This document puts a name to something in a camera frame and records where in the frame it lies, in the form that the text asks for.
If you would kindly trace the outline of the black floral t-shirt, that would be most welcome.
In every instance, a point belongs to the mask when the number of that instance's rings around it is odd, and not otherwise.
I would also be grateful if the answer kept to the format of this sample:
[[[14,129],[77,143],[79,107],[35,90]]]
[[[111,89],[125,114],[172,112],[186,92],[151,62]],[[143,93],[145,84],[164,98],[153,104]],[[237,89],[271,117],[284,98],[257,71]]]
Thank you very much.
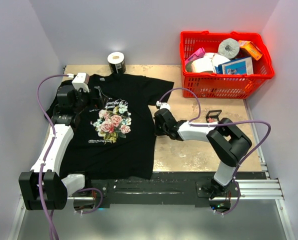
[[[167,102],[174,83],[142,75],[94,74],[88,87],[100,87],[104,108],[88,106],[80,114],[60,177],[83,173],[91,179],[150,179],[156,143],[150,106]]]

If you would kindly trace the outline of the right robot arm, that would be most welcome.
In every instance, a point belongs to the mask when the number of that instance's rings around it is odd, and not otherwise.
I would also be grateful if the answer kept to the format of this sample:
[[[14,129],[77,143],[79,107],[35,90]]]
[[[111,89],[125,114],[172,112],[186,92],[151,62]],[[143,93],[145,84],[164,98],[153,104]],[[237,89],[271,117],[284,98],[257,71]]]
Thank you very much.
[[[207,126],[198,126],[188,120],[177,121],[167,108],[154,113],[155,134],[168,136],[177,141],[201,141],[209,143],[220,163],[210,181],[203,190],[210,199],[222,197],[230,190],[234,172],[239,161],[248,153],[252,142],[229,118],[213,122]]]

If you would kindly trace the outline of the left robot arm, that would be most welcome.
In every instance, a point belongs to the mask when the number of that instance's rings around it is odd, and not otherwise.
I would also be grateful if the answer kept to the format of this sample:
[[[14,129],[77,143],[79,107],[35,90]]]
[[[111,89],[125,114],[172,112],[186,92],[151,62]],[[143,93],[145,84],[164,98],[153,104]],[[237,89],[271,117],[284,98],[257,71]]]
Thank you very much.
[[[62,210],[68,197],[92,192],[93,184],[84,173],[71,173],[65,178],[59,174],[66,149],[80,124],[80,114],[89,106],[103,109],[105,98],[99,86],[78,88],[71,84],[58,88],[47,141],[30,171],[22,172],[18,179],[27,210]]]

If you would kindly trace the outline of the black brooch display box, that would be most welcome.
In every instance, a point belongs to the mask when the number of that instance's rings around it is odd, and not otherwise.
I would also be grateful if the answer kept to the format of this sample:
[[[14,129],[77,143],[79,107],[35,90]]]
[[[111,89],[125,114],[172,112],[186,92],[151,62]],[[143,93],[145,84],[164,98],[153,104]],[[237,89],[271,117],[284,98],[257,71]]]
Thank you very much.
[[[214,122],[219,122],[219,116],[222,113],[221,109],[218,110],[209,110],[205,116],[206,122],[207,123],[214,123]]]

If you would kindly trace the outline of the black wrapped paper roll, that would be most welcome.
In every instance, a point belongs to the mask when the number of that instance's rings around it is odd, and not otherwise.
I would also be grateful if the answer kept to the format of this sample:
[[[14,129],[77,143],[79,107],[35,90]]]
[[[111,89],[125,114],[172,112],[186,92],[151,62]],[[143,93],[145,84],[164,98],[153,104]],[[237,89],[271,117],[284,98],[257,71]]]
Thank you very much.
[[[107,56],[111,73],[124,74],[126,72],[125,55],[122,52],[112,52]]]

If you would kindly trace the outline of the red plastic basket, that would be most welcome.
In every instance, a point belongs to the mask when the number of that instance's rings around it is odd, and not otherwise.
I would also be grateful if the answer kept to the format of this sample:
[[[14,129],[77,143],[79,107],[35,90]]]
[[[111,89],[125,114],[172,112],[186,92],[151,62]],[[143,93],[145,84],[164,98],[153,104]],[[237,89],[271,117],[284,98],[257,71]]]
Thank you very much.
[[[250,41],[260,50],[262,57],[252,60],[253,74],[229,74],[228,70],[222,69],[220,73],[186,71],[185,60],[196,50],[203,48],[208,53],[216,53],[220,43],[228,38]],[[262,36],[255,32],[182,31],[179,54],[182,87],[194,92],[199,98],[247,99],[275,76],[270,53]]]

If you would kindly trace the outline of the pink package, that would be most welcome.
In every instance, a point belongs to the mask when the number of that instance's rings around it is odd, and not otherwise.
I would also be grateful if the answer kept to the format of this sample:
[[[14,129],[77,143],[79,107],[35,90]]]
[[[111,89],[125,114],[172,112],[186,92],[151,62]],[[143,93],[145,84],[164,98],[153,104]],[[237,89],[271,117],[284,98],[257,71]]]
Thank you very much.
[[[194,53],[192,53],[184,62],[187,65],[189,62],[195,61],[197,59],[203,58],[205,55],[205,49],[203,47],[198,48]]]

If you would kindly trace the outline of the white paper roll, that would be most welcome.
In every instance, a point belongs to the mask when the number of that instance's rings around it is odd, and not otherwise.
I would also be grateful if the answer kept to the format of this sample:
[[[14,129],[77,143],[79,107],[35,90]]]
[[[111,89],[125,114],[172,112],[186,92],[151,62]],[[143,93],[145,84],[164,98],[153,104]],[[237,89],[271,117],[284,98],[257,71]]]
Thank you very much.
[[[219,65],[231,61],[229,58],[214,52],[206,52],[203,57],[211,60],[215,72],[218,71]]]

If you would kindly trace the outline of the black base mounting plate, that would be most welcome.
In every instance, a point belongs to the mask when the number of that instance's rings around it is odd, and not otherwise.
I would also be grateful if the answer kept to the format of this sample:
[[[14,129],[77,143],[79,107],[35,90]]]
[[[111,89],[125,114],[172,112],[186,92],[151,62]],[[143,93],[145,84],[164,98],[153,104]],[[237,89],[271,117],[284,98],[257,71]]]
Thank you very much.
[[[210,206],[210,187],[214,172],[154,172],[151,179],[91,179],[88,187],[102,191],[102,208],[113,204]]]

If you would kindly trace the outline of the grey toilet paper roll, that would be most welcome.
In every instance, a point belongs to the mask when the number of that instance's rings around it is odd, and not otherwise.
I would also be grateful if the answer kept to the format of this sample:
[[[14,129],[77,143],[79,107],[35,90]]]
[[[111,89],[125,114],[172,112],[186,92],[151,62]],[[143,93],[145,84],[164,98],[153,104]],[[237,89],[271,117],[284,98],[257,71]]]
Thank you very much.
[[[223,40],[219,46],[217,53],[228,59],[234,59],[240,52],[240,44],[233,38],[227,38]]]

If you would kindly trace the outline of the blue white box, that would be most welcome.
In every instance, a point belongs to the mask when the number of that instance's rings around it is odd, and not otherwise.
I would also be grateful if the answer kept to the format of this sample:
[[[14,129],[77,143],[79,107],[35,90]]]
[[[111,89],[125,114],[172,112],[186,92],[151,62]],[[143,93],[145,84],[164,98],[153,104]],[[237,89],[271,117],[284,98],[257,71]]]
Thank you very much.
[[[252,58],[243,57],[220,64],[216,73],[221,75],[253,75]]]

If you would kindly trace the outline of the orange carton box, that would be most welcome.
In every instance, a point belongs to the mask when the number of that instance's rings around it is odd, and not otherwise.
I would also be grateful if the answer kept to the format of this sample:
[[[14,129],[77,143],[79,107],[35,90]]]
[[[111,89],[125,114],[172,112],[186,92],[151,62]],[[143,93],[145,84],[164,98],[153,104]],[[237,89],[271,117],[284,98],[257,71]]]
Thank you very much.
[[[250,55],[254,60],[258,61],[262,58],[262,52],[252,41],[239,40],[238,43],[240,49]]]

